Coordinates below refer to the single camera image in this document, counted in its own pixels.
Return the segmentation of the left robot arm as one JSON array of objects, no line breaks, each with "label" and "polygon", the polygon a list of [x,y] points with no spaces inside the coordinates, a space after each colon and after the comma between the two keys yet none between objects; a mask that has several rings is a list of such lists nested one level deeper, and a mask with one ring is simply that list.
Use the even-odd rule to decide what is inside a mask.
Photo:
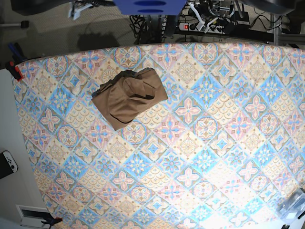
[{"label": "left robot arm", "polygon": [[188,6],[189,15],[197,19],[184,26],[189,31],[230,34],[246,16],[244,5],[237,0],[195,0],[189,1]]}]

